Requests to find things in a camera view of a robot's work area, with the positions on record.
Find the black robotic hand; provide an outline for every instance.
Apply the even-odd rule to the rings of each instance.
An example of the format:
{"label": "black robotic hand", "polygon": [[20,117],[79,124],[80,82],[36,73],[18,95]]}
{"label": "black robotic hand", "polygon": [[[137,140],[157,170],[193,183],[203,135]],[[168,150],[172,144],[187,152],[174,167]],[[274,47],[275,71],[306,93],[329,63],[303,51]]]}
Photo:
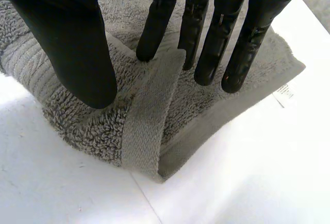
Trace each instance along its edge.
{"label": "black robotic hand", "polygon": [[[244,0],[214,0],[214,13],[204,47],[195,69],[194,79],[200,85],[212,83],[226,50]],[[222,78],[228,93],[240,90],[252,62],[273,19],[291,0],[249,0],[249,9],[239,39]],[[154,0],[137,47],[141,61],[151,60],[163,38],[176,0]],[[186,0],[178,48],[186,50],[183,70],[194,64],[208,0]]]}

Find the white surface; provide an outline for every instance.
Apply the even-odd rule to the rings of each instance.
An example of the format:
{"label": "white surface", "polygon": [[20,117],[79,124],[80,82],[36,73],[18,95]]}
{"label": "white surface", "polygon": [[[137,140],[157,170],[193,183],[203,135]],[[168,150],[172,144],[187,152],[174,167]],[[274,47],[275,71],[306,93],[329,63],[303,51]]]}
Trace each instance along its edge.
{"label": "white surface", "polygon": [[273,28],[307,66],[291,105],[267,97],[163,185],[70,148],[0,76],[0,223],[330,223],[330,35],[302,0]]}

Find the towel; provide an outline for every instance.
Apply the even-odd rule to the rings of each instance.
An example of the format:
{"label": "towel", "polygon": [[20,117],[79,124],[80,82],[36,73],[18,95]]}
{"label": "towel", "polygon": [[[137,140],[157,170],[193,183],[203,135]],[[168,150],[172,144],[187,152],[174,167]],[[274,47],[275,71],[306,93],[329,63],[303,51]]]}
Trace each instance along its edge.
{"label": "towel", "polygon": [[[163,182],[224,124],[294,78],[305,66],[270,29],[241,91],[227,94],[221,89],[221,77],[243,24],[247,0],[212,85],[197,85],[193,69],[182,71],[185,52],[176,48],[185,0],[177,0],[155,58],[140,62],[135,49],[151,2],[99,0],[118,82],[117,98],[106,109],[89,108],[65,89],[8,0],[0,0],[0,71],[15,78],[42,103],[45,118],[68,144]],[[197,55],[212,14],[210,0]]]}

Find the gray towel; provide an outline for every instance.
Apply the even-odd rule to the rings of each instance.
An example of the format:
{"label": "gray towel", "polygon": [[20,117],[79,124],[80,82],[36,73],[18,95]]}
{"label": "gray towel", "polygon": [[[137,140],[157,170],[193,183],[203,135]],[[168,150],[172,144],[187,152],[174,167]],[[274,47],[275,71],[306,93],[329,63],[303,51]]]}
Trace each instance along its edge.
{"label": "gray towel", "polygon": [[67,143],[164,181],[221,126],[291,80],[304,65],[270,30],[242,90],[234,95],[222,91],[221,77],[243,23],[245,3],[214,84],[197,85],[193,70],[181,70],[185,52],[176,49],[184,0],[177,1],[156,58],[139,62],[134,50],[151,1],[99,0],[119,87],[116,101],[105,110],[87,107],[60,84],[46,54],[7,0],[0,0],[0,70],[43,104],[45,117]]}

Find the towel label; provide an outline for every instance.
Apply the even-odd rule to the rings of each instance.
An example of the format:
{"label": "towel label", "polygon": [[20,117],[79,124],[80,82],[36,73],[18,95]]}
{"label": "towel label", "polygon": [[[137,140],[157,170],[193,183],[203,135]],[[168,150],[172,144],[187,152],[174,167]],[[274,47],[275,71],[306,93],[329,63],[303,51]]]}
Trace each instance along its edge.
{"label": "towel label", "polygon": [[283,108],[295,104],[292,86],[289,84],[280,87],[273,93],[273,96]]}

